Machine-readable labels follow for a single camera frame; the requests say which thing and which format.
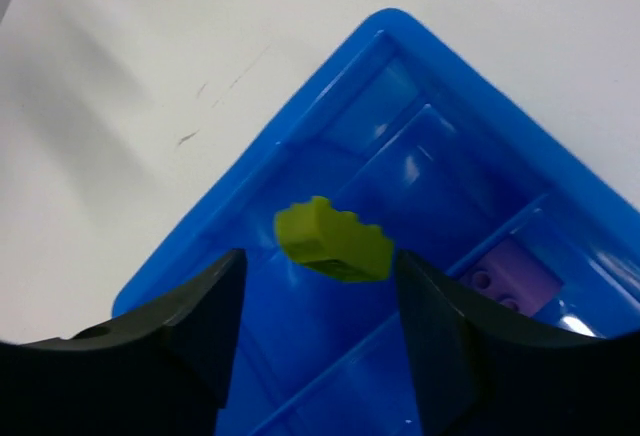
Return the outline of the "purple lego brick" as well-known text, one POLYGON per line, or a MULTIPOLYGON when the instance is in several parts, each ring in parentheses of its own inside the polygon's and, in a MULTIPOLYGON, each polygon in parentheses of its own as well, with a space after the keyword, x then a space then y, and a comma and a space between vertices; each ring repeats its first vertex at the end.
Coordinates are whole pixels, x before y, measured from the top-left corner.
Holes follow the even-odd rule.
POLYGON ((459 282, 524 316, 532 317, 560 292, 563 282, 512 240, 482 256, 459 282))

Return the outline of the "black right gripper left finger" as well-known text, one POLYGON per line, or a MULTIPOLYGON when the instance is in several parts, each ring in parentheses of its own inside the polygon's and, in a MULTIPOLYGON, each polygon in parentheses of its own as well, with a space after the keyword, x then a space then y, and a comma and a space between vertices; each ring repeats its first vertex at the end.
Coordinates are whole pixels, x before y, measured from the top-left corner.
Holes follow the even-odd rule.
POLYGON ((109 347, 147 336, 226 405, 244 303, 247 257, 233 249, 173 290, 109 321, 89 327, 74 341, 109 347))

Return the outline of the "lime green lego brick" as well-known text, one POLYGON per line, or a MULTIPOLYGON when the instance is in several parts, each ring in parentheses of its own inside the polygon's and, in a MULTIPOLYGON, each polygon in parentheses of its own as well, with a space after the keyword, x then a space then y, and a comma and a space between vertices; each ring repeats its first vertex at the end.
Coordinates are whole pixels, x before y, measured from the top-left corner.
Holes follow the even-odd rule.
POLYGON ((274 234, 291 261, 338 281, 378 282, 390 276, 393 241, 380 226, 334 209, 323 196, 277 212, 274 234))

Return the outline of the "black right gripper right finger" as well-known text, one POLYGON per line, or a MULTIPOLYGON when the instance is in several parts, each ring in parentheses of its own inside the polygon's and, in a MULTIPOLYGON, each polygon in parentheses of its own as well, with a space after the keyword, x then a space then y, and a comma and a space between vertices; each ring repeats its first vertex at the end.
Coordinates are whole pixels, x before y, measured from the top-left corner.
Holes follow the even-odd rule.
POLYGON ((571 360, 590 339, 540 323, 402 250, 395 265, 425 435, 576 435, 588 419, 571 360))

